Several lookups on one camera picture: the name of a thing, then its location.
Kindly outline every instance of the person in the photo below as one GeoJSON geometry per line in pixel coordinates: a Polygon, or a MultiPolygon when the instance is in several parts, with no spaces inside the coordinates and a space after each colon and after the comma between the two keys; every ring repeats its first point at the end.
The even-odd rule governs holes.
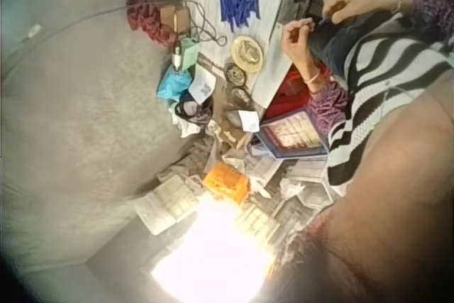
{"type": "Polygon", "coordinates": [[[454,302],[454,71],[422,43],[449,41],[452,4],[323,1],[331,23],[289,23],[282,49],[311,92],[341,199],[289,236],[258,302],[454,302]]]}

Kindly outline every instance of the plastic bag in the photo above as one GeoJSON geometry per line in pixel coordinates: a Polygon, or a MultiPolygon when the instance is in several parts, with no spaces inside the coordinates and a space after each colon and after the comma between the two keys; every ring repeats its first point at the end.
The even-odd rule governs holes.
{"type": "Polygon", "coordinates": [[[192,78],[189,71],[176,72],[173,66],[170,66],[157,88],[156,96],[161,99],[179,101],[183,92],[188,90],[191,82],[192,78]]]}

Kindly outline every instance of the orange box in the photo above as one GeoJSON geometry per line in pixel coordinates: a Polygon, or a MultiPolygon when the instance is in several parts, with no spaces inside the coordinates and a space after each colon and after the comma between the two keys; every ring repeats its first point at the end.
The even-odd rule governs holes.
{"type": "Polygon", "coordinates": [[[235,168],[218,161],[205,176],[204,185],[215,194],[241,204],[249,192],[249,179],[235,168]]]}

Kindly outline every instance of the dark hair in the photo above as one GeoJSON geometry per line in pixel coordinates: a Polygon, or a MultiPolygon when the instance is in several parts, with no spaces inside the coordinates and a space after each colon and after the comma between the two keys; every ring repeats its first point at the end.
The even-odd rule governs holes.
{"type": "Polygon", "coordinates": [[[330,250],[325,236],[301,232],[282,248],[253,303],[454,302],[452,262],[442,271],[421,270],[427,278],[424,287],[405,287],[391,295],[359,266],[330,250]],[[286,254],[291,258],[282,264],[286,254]]]}

